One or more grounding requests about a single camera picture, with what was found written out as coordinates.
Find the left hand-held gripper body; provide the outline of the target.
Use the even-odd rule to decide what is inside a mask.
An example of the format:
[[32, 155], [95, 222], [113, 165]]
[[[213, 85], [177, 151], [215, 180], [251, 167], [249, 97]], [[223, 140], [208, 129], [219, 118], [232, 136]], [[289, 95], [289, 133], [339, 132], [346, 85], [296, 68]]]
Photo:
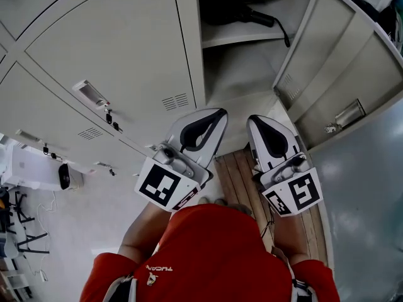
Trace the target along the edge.
[[209, 180], [208, 169], [163, 142], [152, 158], [146, 158], [135, 192], [165, 211], [176, 212], [184, 208]]

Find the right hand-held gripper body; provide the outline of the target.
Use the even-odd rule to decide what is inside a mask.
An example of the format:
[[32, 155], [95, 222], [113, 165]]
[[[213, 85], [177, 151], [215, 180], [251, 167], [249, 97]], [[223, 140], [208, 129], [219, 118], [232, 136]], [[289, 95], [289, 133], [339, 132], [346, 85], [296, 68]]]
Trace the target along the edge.
[[280, 216], [293, 216], [321, 201], [317, 170], [306, 155], [297, 154], [260, 178], [263, 197]]

